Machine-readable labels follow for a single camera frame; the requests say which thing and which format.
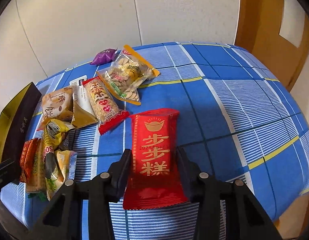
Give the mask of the small orange-red snack packet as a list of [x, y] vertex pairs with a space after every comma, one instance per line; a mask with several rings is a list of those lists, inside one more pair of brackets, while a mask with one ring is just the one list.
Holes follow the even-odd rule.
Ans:
[[40, 142], [41, 139], [34, 138], [24, 143], [19, 163], [21, 168], [20, 182], [22, 183], [30, 181], [33, 172], [33, 161]]

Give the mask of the green-lettered cracker packet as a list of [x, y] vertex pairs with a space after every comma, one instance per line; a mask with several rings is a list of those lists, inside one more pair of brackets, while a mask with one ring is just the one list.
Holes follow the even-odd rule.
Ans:
[[43, 164], [43, 143], [42, 139], [37, 139], [36, 152], [33, 157], [33, 168], [31, 176], [26, 183], [27, 193], [46, 193], [46, 182]]

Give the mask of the yellow black snack bag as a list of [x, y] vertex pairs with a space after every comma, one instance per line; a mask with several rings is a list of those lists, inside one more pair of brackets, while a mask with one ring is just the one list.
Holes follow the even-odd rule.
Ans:
[[43, 165], [46, 196], [51, 200], [67, 180], [75, 178], [77, 153], [70, 150], [69, 122], [51, 119], [43, 131]]

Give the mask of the red gold-lettered cake packet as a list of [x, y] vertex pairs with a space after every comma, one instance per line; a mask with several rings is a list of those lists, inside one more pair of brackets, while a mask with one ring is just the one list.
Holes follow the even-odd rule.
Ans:
[[123, 196], [125, 210], [149, 210], [183, 204], [176, 161], [179, 111], [160, 108], [131, 115], [132, 167]]

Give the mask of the dark gold-lined gift box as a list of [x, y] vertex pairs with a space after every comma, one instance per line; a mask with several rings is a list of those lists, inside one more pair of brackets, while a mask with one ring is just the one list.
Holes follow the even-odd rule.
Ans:
[[16, 164], [16, 179], [12, 182], [19, 180], [21, 174], [19, 163], [26, 133], [41, 96], [41, 92], [31, 82], [14, 96], [1, 111], [0, 163], [7, 159], [14, 160]]

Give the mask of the tan pastry packet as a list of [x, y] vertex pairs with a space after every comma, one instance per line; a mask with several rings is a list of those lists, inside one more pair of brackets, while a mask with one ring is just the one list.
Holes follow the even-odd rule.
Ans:
[[52, 119], [71, 122], [73, 115], [73, 87], [68, 86], [48, 93], [42, 98], [43, 120], [38, 130], [42, 131]]

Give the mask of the white and gold sachet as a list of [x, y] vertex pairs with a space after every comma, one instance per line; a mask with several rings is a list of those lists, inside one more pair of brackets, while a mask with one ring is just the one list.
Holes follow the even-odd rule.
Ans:
[[71, 124], [75, 128], [82, 128], [98, 122], [92, 106], [90, 104], [88, 94], [83, 86], [83, 82], [87, 80], [87, 76], [81, 76], [69, 82], [73, 89], [73, 118]]

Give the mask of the red-ended rice bar packet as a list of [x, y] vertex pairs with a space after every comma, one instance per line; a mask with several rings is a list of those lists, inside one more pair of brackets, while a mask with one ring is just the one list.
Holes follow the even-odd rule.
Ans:
[[119, 108], [98, 76], [83, 81], [82, 85], [86, 89], [94, 114], [99, 121], [100, 135], [116, 128], [129, 117], [129, 112]]

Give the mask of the clear orange-edged seed bag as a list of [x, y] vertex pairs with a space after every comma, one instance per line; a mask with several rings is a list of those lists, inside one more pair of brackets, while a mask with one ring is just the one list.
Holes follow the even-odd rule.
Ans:
[[137, 106], [141, 105], [139, 86], [159, 74], [159, 70], [127, 44], [110, 67], [97, 72], [112, 96]]

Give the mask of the purple candy wrapper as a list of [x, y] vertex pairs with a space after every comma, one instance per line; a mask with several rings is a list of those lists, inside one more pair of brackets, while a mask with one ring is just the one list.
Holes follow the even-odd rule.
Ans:
[[102, 65], [113, 62], [117, 57], [117, 49], [108, 48], [96, 54], [90, 65]]

